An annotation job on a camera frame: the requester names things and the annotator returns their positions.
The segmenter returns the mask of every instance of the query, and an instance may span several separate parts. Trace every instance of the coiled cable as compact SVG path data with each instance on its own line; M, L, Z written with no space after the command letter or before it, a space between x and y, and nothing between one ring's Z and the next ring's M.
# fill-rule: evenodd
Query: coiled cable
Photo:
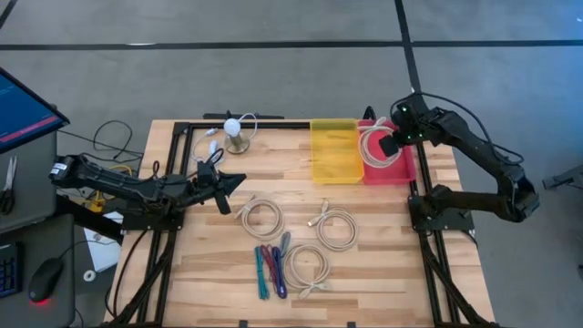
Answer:
M388 157L387 159L378 159L375 156L373 156L373 154L371 154L371 151L368 149L368 140L374 132L385 131L389 135L393 134L394 130L392 128L383 125L385 121L386 117L382 117L377 119L372 126L358 127L358 129L363 132L360 138L358 139L358 149L361 153L361 158L363 159L363 162L366 163L366 165L376 169L384 169L390 167L399 159L401 153L403 152L402 149L399 148L399 151L396 154Z
M267 232L258 232L249 225L249 214L254 208L261 205L269 207L271 210L273 210L273 213L275 214L275 226L273 227L272 230ZM280 206L273 200L255 199L255 195L252 195L249 198L247 204L237 212L237 214L235 215L235 219L238 219L239 217L243 225L243 228L251 236L257 238L260 241L270 241L272 239L279 237L283 232L283 226L285 225L283 212L281 211Z
M322 205L322 214L311 219L308 222L309 227L316 225L316 235L320 242L326 246L326 248L332 251L346 251L350 249L358 240L358 224L354 217L344 209L330 209L328 210L328 200L325 200ZM339 218L345 220L348 223L348 227L351 231L351 236L348 241L343 243L334 243L324 233L324 223L330 218Z
M295 258L302 251L312 252L316 255L318 262L320 263L320 270L318 270L318 273L311 282L304 280L295 268ZM288 286L302 290L299 295L300 300L308 297L310 292L314 289L319 289L321 291L329 291L331 289L330 285L323 283L326 277L328 277L328 274L330 274L330 264L328 263L328 259L324 252L316 245L296 245L289 249L283 258L283 268L283 279L285 279Z

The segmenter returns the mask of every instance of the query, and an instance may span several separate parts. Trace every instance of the gray floor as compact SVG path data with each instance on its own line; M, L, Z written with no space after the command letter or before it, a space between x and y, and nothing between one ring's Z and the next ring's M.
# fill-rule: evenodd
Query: gray floor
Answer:
M0 0L5 5L7 0ZM542 0L406 0L411 37L421 40L583 38L583 4ZM0 44L257 40L398 40L393 1L380 0L19 0ZM453 98L483 120L495 142L525 156L541 193L521 224L477 213L486 283L498 322L579 327L583 322L580 190L544 191L547 175L583 162L582 47L416 48L424 91ZM287 118L387 113L410 91L402 48L2 52L4 67L71 118L88 137L109 119L131 124L143 149L154 118L260 112ZM120 145L113 127L106 141ZM59 152L91 151L59 138ZM494 181L456 154L467 190ZM79 272L90 266L81 261ZM99 323L111 272L80 283L77 307Z

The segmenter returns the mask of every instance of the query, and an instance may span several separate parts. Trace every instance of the wooden table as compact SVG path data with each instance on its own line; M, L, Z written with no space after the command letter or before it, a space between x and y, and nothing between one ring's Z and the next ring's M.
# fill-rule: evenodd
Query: wooden table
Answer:
M140 171L142 178L151 175L154 160L160 162L160 171L164 171L174 122L152 122ZM202 133L203 130L197 131L195 140ZM204 138L197 146L198 155L208 156L208 145L213 138L222 142L223 132ZM429 144L425 149L433 183L460 190L452 149ZM164 326L236 326L239 320L248 320L250 326L345 326L349 321L355 321L358 326L433 326L419 240L411 228L405 204L408 185L314 184L307 129L262 129L246 153L239 156L226 153L225 157L220 170L248 176L229 200L233 213L251 194L275 200L284 211L292 244L318 244L314 228L306 223L320 213L322 200L327 199L331 206L344 208L356 218L360 226L358 244L345 252L326 252L332 266L327 280L331 292L313 292L307 299L299 300L298 291L290 291L288 298L281 300L268 283L271 298L261 301L253 254L253 248L261 243L232 214L220 215L213 201L192 206L178 234ZM422 190L419 172L417 177ZM252 222L269 224L271 221L269 210L259 209L254 214L251 214ZM348 227L342 221L333 221L326 232L337 238L347 237ZM138 235L134 231L125 237L120 263L126 259ZM482 316L493 321L476 246L461 232L447 231L444 237L457 287ZM129 262L119 309L142 283L149 240L151 232ZM306 275L314 275L316 265L311 254L301 256L298 264ZM120 268L118 265L114 286ZM154 316L158 289L156 285L152 290L149 319ZM441 283L438 289L444 320L448 320Z

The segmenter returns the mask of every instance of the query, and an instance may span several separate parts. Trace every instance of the monitor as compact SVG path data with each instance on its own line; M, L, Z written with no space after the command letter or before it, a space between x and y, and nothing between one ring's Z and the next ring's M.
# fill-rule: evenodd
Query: monitor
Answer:
M68 123L55 106L0 67L0 154Z

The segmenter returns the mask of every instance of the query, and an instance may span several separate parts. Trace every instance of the computer mouse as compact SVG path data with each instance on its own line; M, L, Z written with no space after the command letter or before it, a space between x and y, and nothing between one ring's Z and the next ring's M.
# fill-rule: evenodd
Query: computer mouse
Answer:
M44 261L28 283L28 298L32 302L46 300L55 289L58 277L63 271L63 260L53 258Z

